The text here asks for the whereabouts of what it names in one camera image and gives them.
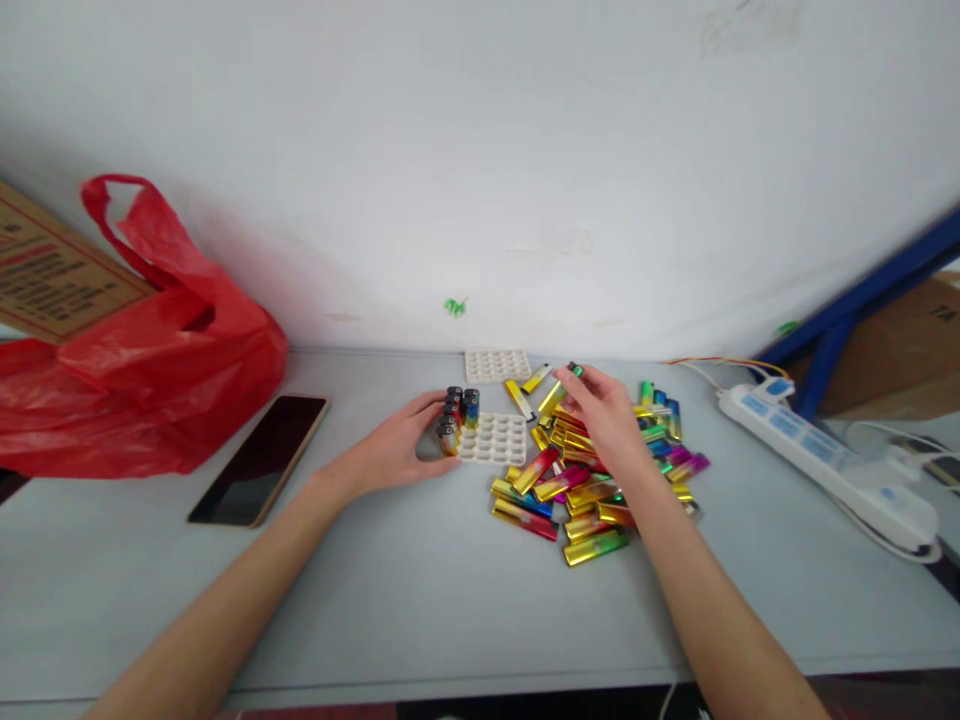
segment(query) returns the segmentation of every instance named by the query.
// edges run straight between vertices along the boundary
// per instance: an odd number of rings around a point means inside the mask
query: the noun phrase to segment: blue shelf frame
[[[815,420],[833,370],[857,323],[958,257],[960,206],[791,334],[760,353],[757,360],[784,366],[813,354],[807,376],[797,387],[794,409],[807,420]]]

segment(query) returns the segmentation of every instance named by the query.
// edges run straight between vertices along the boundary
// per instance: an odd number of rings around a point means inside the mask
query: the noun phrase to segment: white power strip
[[[912,468],[897,459],[867,461],[782,405],[793,390],[771,379],[719,393],[720,409],[819,483],[893,545],[908,553],[937,547],[937,511],[910,490]]]

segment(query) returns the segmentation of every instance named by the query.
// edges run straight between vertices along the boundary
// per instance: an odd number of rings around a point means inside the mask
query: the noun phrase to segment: table
[[[691,482],[706,511],[700,529],[801,670],[960,665],[960,606],[722,416],[702,378],[675,366],[594,364],[634,393],[643,378],[680,400],[687,444],[713,461]],[[332,405],[278,505],[389,411],[451,384],[464,384],[458,355],[292,353],[282,390]],[[483,409],[513,410],[499,387],[481,392]],[[38,479],[0,507],[0,716],[75,717],[257,537],[185,522],[257,419],[190,476]],[[500,471],[464,464],[349,507],[228,705],[688,679],[643,545],[567,568],[560,544],[491,517],[488,489]]]

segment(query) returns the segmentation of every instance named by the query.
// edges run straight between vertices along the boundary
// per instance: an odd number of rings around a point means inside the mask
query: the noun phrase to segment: black phone screen
[[[326,404],[292,395],[274,400],[187,522],[252,525]]]

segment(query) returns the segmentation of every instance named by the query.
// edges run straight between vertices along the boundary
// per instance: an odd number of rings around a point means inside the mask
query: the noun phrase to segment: red plastic bag
[[[107,182],[140,185],[106,222]],[[59,347],[0,346],[0,467],[27,476],[188,473],[283,379],[287,339],[263,308],[194,247],[147,180],[103,175],[83,204],[107,240],[163,291]]]

